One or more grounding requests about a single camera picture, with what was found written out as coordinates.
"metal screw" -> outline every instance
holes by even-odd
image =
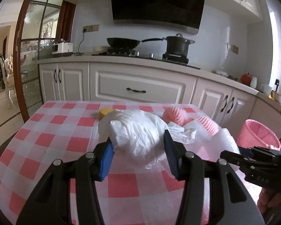
[[[227,164],[227,161],[225,159],[219,159],[218,160],[218,163],[220,163],[221,165],[226,165]]]
[[[88,152],[88,153],[85,154],[85,157],[86,157],[87,159],[92,159],[94,156],[95,156],[95,154],[92,153],[92,152]]]
[[[194,158],[195,154],[192,153],[192,152],[190,152],[190,151],[188,151],[188,152],[185,153],[185,156],[186,156],[187,158]]]
[[[61,164],[61,160],[60,159],[56,159],[56,160],[54,160],[54,162],[53,162],[53,165],[54,166],[59,166]]]

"backsplash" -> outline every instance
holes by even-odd
[[[239,19],[210,6],[204,6],[202,21],[197,35],[168,28],[138,25],[114,25],[110,0],[95,0],[78,4],[76,7],[72,42],[75,52],[82,40],[85,25],[99,24],[97,32],[85,33],[80,52],[89,52],[94,46],[108,46],[106,38],[123,37],[136,40],[162,38],[182,33],[183,37],[195,40],[189,46],[189,64],[199,65],[206,70],[223,70],[240,77],[244,73],[247,57],[247,25]],[[227,43],[239,47],[238,55],[227,51]],[[141,54],[154,53],[161,56],[166,52],[166,41],[140,43],[136,48]]]

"pink trash bin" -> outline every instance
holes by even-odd
[[[243,148],[259,146],[278,151],[281,149],[280,141],[275,133],[267,126],[252,119],[245,121],[236,143]]]

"red and white tablecloth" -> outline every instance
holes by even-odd
[[[0,209],[16,224],[27,198],[55,159],[77,160],[95,148],[99,138],[99,109],[141,109],[162,116],[168,106],[172,104],[47,102],[23,125],[0,158]],[[190,117],[206,117],[193,105],[179,107]],[[212,127],[218,128],[212,120],[210,122]],[[183,187],[183,181],[178,182],[168,175],[166,160],[150,170],[136,169],[117,152],[108,177],[96,182],[106,225],[173,225]],[[78,224],[74,179],[70,189],[72,223]]]

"range hood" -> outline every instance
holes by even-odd
[[[115,24],[145,24],[197,34],[205,0],[111,0]]]

